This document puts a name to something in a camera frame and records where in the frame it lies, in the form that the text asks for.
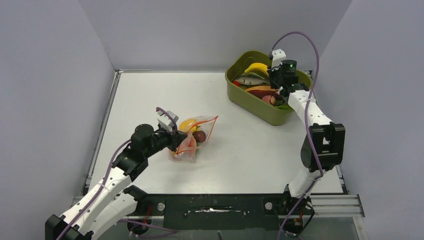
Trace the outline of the clear zip bag orange zipper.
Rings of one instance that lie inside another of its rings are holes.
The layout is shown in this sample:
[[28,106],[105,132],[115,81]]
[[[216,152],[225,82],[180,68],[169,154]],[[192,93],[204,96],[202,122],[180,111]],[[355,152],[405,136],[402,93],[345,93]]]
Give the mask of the clear zip bag orange zipper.
[[174,162],[194,162],[200,149],[207,144],[217,119],[218,116],[197,116],[183,120],[178,130],[186,133],[187,138],[176,151],[168,151],[169,159]]

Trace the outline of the dark purple plum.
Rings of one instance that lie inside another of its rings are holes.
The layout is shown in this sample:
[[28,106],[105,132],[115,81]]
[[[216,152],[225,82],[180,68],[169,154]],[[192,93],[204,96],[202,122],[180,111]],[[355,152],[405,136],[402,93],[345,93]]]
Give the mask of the dark purple plum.
[[207,135],[203,130],[197,130],[192,133],[192,136],[197,143],[203,143],[206,141]]

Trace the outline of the watermelon slice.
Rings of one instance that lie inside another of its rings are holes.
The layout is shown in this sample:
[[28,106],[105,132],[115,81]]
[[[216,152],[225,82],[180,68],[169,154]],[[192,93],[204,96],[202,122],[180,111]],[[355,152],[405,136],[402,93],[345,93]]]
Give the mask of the watermelon slice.
[[181,143],[177,150],[177,154],[183,158],[193,158],[197,151],[197,141],[189,134],[187,138]]

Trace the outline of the yellow bell pepper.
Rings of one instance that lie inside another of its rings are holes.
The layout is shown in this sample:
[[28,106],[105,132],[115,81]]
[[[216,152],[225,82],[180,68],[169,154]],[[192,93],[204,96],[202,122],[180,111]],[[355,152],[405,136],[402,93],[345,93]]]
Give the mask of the yellow bell pepper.
[[194,133],[198,130],[196,126],[197,122],[195,118],[188,118],[180,123],[178,130],[186,133]]

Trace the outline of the yellow banana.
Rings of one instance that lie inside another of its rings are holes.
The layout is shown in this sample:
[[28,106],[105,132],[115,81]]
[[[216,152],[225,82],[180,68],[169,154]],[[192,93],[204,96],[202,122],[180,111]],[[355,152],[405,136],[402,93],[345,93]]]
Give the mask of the yellow banana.
[[245,70],[244,73],[261,73],[262,75],[268,77],[268,66],[261,62],[255,62],[249,65]]

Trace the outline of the grey fish toy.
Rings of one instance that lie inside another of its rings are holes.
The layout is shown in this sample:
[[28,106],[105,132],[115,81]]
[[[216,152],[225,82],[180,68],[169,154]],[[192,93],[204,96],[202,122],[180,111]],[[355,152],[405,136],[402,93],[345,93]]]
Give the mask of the grey fish toy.
[[243,75],[235,79],[237,83],[244,86],[269,86],[270,81],[268,79],[251,76],[251,75]]

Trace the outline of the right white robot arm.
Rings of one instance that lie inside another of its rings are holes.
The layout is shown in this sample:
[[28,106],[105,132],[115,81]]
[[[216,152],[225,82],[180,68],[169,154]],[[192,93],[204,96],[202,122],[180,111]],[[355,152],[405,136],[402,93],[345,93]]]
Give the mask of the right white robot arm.
[[289,214],[301,207],[301,198],[308,196],[325,173],[339,165],[343,159],[346,129],[333,122],[317,105],[313,91],[299,82],[297,62],[273,60],[267,72],[271,87],[302,120],[306,130],[300,150],[303,168],[288,184],[289,195],[281,199],[282,209]]

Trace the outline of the olive green plastic bin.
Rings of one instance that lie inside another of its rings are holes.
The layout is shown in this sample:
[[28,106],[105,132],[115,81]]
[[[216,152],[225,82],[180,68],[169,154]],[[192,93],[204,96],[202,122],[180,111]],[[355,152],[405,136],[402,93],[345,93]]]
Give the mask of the olive green plastic bin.
[[[245,69],[252,63],[263,63],[267,65],[268,69],[271,68],[272,60],[271,54],[266,55],[260,51],[251,50],[243,53],[227,70],[225,79],[227,82],[227,96],[230,101],[247,110],[248,112],[256,115],[262,120],[266,121],[272,126],[281,126],[286,123],[288,118],[293,114],[293,109],[280,110],[275,106],[288,104],[289,95],[296,90],[309,91],[312,86],[312,80],[309,76],[297,70],[297,62],[290,60],[286,57],[278,68],[287,68],[287,81],[288,86],[280,87],[278,92],[270,91],[257,91],[247,92],[245,89],[255,87],[241,85],[238,87],[232,83],[240,76],[253,76],[269,80],[269,77],[262,75],[260,72],[244,73]],[[267,95],[272,95],[276,98],[275,105],[267,104],[262,101],[262,98]]]

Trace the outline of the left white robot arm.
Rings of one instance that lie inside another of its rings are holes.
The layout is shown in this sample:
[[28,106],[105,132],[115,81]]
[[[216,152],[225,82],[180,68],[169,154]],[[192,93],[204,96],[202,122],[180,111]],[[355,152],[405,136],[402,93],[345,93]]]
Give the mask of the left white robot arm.
[[112,155],[104,177],[74,206],[44,225],[47,240],[97,240],[125,216],[133,213],[146,192],[133,181],[148,167],[148,159],[168,148],[176,151],[187,133],[149,124],[137,126],[131,138]]

